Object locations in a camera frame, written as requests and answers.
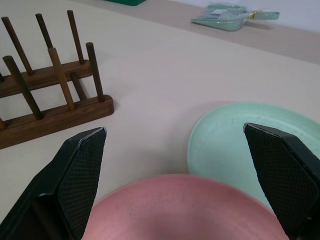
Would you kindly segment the dark green box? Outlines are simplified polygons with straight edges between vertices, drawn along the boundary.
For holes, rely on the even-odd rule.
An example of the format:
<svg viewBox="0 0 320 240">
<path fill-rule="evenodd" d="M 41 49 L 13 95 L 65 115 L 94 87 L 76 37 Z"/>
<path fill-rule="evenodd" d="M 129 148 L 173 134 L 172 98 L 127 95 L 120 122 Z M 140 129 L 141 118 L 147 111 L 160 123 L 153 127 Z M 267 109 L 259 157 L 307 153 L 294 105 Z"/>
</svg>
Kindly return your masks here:
<svg viewBox="0 0 320 240">
<path fill-rule="evenodd" d="M 105 1 L 135 7 L 142 4 L 146 0 L 105 0 Z"/>
</svg>

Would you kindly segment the red plate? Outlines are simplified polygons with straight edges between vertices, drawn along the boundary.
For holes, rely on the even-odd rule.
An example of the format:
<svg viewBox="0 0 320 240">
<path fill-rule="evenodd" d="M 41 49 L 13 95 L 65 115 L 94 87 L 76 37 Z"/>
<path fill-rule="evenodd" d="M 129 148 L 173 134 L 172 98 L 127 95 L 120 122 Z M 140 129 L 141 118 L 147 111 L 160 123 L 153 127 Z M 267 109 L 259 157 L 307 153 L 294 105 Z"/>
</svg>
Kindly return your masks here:
<svg viewBox="0 0 320 240">
<path fill-rule="evenodd" d="M 168 174 L 131 183 L 92 208 L 82 240 L 289 240 L 274 213 L 225 183 Z"/>
</svg>

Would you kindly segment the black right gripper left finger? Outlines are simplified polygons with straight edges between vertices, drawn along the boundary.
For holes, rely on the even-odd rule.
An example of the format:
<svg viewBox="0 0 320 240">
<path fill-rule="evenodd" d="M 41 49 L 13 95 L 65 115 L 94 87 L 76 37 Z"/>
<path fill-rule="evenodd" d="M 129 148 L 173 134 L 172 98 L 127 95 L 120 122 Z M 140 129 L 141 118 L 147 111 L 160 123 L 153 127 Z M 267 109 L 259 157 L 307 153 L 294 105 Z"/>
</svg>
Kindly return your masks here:
<svg viewBox="0 0 320 240">
<path fill-rule="evenodd" d="M 0 240 L 81 240 L 97 194 L 107 130 L 67 139 L 0 224 Z"/>
</svg>

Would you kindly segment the pale green dustpan set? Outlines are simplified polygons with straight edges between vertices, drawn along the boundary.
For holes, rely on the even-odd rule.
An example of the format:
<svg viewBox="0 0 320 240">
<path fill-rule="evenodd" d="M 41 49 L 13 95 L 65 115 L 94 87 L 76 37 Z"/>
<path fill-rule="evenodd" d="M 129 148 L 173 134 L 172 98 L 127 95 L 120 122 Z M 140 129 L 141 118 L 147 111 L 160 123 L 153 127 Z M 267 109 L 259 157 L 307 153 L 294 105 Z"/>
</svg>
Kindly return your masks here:
<svg viewBox="0 0 320 240">
<path fill-rule="evenodd" d="M 278 20 L 278 11 L 249 10 L 229 3 L 210 3 L 191 23 L 227 32 L 240 30 L 248 20 Z"/>
</svg>

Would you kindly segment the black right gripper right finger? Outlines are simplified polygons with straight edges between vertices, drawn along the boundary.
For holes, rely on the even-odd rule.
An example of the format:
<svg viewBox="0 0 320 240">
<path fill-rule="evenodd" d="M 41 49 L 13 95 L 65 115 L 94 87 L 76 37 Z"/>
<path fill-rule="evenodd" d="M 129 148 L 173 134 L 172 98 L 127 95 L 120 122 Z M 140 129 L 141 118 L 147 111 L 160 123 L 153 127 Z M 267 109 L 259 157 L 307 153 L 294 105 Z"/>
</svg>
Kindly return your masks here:
<svg viewBox="0 0 320 240">
<path fill-rule="evenodd" d="M 289 240 L 320 240 L 320 159 L 295 135 L 243 126 L 258 182 Z"/>
</svg>

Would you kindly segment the wooden dish rack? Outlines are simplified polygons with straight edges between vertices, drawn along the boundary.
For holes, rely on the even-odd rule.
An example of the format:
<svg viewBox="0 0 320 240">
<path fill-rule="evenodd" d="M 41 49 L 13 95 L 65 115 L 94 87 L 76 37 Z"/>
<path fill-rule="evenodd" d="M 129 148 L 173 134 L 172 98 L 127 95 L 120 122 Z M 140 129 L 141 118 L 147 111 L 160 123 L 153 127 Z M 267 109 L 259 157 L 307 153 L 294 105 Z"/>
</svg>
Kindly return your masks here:
<svg viewBox="0 0 320 240">
<path fill-rule="evenodd" d="M 9 74 L 0 73 L 0 103 L 21 95 L 30 113 L 7 120 L 0 117 L 0 150 L 110 116 L 115 111 L 113 98 L 103 92 L 94 44 L 85 44 L 85 59 L 74 12 L 66 13 L 77 60 L 61 62 L 44 18 L 37 13 L 51 60 L 50 66 L 38 69 L 31 67 L 10 19 L 1 19 L 25 71 L 19 69 L 11 55 L 3 57 Z"/>
</svg>

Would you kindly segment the green plate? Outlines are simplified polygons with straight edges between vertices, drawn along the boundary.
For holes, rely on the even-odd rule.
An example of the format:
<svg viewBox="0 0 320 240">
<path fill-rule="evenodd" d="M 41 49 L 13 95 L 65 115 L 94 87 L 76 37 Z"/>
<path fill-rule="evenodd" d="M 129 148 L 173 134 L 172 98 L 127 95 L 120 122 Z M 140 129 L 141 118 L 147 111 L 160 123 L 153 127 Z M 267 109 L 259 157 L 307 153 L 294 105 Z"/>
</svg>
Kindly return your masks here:
<svg viewBox="0 0 320 240">
<path fill-rule="evenodd" d="M 238 102 L 213 109 L 194 126 L 187 147 L 189 173 L 231 185 L 269 206 L 243 132 L 245 123 L 295 135 L 319 160 L 320 123 L 276 105 Z"/>
</svg>

